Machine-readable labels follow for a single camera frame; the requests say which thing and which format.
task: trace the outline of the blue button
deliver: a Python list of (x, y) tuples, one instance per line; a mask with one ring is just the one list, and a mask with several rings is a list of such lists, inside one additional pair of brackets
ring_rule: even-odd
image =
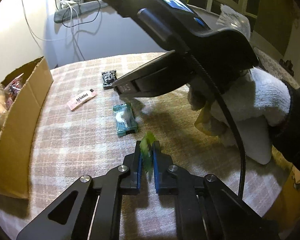
[(199, 23), (200, 25), (202, 25), (202, 26), (206, 26), (203, 22), (202, 22), (202, 20), (200, 20), (200, 19), (198, 19), (198, 18), (194, 18), (194, 20), (197, 22), (197, 23)]

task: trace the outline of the black sleeve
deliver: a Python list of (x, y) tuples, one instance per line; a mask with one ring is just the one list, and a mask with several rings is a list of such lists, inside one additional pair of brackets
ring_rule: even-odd
[(282, 127), (269, 127), (269, 133), (274, 147), (300, 170), (300, 88), (284, 83), (291, 97), (289, 114)]

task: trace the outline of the white glove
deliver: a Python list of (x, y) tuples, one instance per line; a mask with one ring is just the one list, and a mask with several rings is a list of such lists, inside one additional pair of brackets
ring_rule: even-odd
[[(222, 97), (237, 124), (246, 154), (258, 163), (268, 163), (272, 144), (267, 123), (279, 125), (288, 115), (290, 94), (287, 86), (269, 73), (252, 68), (245, 76), (238, 78)], [(189, 99), (190, 103), (196, 102), (196, 105), (199, 105), (198, 101), (198, 98)], [(217, 102), (212, 104), (210, 112), (214, 118), (227, 124)], [(210, 129), (217, 133), (219, 128), (215, 126)], [(236, 144), (229, 128), (220, 130), (220, 133), (219, 137), (225, 146)]]
[[(238, 78), (222, 97), (236, 122), (263, 115), (270, 126), (277, 126), (285, 120), (290, 109), (287, 86), (258, 68)], [(211, 114), (227, 123), (217, 102), (212, 104)]]

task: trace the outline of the white cable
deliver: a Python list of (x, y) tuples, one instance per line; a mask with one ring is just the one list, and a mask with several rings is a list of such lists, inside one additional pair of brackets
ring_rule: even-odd
[(72, 33), (72, 37), (73, 37), (74, 43), (76, 44), (76, 46), (77, 46), (77, 48), (78, 48), (78, 50), (79, 50), (79, 52), (80, 52), (80, 55), (81, 55), (81, 57), (83, 58), (83, 60), (86, 60), (86, 59), (84, 58), (83, 54), (82, 54), (82, 51), (81, 51), (81, 49), (80, 49), (80, 47), (79, 47), (79, 44), (78, 44), (77, 40), (75, 39), (74, 31), (73, 31), (73, 27), (74, 27), (74, 26), (73, 26), (72, 10), (74, 10), (75, 13), (77, 14), (77, 18), (78, 18), (78, 32), (79, 32), (79, 15), (78, 15), (78, 12), (72, 7), (72, 5), (70, 4), (69, 1), (64, 0), (63, 2), (66, 3), (66, 4), (70, 7), (70, 11), (71, 11), (71, 27), (70, 27), (70, 30), (71, 30), (71, 33)]
[(29, 31), (30, 31), (30, 33), (32, 33), (37, 39), (39, 39), (39, 40), (41, 40), (41, 41), (63, 41), (63, 40), (65, 40), (65, 39), (69, 38), (69, 37), (72, 35), (72, 33), (71, 33), (71, 34), (69, 34), (69, 35), (68, 35), (67, 37), (65, 37), (65, 38), (62, 38), (62, 39), (56, 39), (56, 40), (45, 40), (45, 39), (39, 38), (37, 35), (35, 35), (35, 33), (32, 31), (32, 29), (31, 29), (31, 27), (30, 27), (30, 25), (29, 25), (29, 22), (28, 22), (28, 19), (27, 19), (27, 16), (26, 16), (25, 5), (23, 4), (23, 0), (21, 0), (21, 3), (22, 3), (22, 8), (23, 8), (23, 15), (25, 16), (25, 20), (26, 20), (26, 23), (27, 23), (27, 25), (28, 25)]

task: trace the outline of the plaid tablecloth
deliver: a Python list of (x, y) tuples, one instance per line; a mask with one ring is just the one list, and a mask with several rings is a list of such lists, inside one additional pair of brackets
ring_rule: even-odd
[[(101, 58), (51, 71), (54, 83), (33, 138), (30, 198), (0, 195), (0, 225), (12, 240), (78, 177), (104, 175), (120, 165), (147, 131), (155, 134), (162, 151), (170, 154), (175, 164), (199, 176), (213, 173), (237, 192), (238, 150), (223, 147), (217, 138), (194, 127), (199, 112), (190, 110), (186, 86), (157, 98), (132, 100), (139, 133), (117, 137), (112, 106), (122, 101), (113, 90), (103, 90), (101, 72), (116, 69), (120, 77), (159, 55)], [(98, 95), (71, 112), (67, 101), (91, 88)], [(286, 164), (280, 153), (273, 153), (275, 158), (265, 166), (247, 159), (244, 201), (261, 216), (271, 207), (289, 174), (278, 165)], [(143, 175), (141, 185), (141, 194), (123, 197), (121, 239), (176, 239), (172, 197), (156, 195), (153, 178)]]

